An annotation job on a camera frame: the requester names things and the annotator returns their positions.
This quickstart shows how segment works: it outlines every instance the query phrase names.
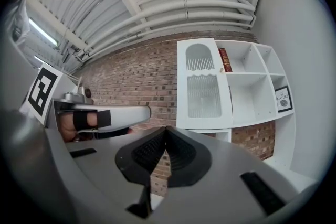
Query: fluorescent light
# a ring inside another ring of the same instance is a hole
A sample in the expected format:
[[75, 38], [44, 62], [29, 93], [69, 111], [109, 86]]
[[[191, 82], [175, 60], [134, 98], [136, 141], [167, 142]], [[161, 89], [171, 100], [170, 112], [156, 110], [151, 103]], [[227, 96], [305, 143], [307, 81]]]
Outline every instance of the fluorescent light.
[[40, 58], [38, 58], [37, 56], [34, 56], [36, 60], [40, 61], [41, 63], [45, 63], [47, 65], [49, 65], [50, 67], [52, 67], [50, 64], [44, 62], [43, 60], [41, 60]]
[[29, 23], [37, 30], [39, 31], [45, 38], [47, 38], [53, 45], [57, 46], [57, 42], [50, 37], [46, 32], [44, 32], [37, 24], [34, 23], [32, 19], [29, 19]]

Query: picture frame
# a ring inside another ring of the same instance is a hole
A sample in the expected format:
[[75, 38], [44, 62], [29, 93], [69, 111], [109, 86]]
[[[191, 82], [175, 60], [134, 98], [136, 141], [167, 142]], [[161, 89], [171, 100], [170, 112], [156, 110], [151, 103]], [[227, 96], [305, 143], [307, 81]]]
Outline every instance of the picture frame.
[[293, 109], [292, 98], [288, 86], [275, 90], [278, 112], [285, 112]]

